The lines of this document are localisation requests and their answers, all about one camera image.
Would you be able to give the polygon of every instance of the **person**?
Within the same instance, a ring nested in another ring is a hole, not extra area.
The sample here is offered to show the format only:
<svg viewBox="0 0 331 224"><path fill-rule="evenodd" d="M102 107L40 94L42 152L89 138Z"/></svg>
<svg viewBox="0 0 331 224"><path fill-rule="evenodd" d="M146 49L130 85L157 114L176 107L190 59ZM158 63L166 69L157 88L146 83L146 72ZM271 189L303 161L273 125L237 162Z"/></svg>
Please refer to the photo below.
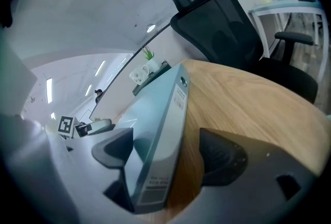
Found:
<svg viewBox="0 0 331 224"><path fill-rule="evenodd" d="M98 103L98 101L101 99L103 91L101 89L96 89L94 90L94 93L97 94L97 98L95 98L95 103Z"/></svg>

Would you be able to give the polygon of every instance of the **office chair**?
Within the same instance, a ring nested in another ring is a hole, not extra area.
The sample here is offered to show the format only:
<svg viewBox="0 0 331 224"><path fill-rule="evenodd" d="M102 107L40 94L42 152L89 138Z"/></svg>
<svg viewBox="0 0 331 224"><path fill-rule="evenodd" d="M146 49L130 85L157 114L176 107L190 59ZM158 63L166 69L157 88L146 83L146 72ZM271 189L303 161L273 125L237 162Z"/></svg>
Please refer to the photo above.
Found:
<svg viewBox="0 0 331 224"><path fill-rule="evenodd" d="M285 40L283 62L261 58L260 37L238 0L173 0L177 13L171 27L195 45L212 63L252 72L314 103L318 85L305 72L288 65L295 42L313 45L310 36L278 32Z"/></svg>

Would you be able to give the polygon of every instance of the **wooden desk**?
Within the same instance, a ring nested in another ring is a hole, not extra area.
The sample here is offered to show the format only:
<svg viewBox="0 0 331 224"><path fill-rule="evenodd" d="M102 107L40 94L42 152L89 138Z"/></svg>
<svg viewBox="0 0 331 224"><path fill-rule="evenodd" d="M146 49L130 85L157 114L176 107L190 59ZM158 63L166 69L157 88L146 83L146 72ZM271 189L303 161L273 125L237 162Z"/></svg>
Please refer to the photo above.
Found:
<svg viewBox="0 0 331 224"><path fill-rule="evenodd" d="M331 145L331 122L311 103L251 73L185 60L190 90L182 146L166 208L140 215L167 223L199 193L204 173L200 127L219 129L283 147L316 175Z"/></svg>

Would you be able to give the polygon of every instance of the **chair backrest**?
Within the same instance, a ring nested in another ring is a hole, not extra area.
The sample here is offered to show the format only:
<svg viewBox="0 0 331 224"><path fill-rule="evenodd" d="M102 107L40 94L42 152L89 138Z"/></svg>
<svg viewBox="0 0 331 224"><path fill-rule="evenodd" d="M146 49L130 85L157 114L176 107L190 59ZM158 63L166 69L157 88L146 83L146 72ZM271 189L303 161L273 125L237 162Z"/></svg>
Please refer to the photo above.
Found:
<svg viewBox="0 0 331 224"><path fill-rule="evenodd" d="M238 0L174 2L179 13L171 19L171 27L210 62L250 70L259 61L260 37Z"/></svg>

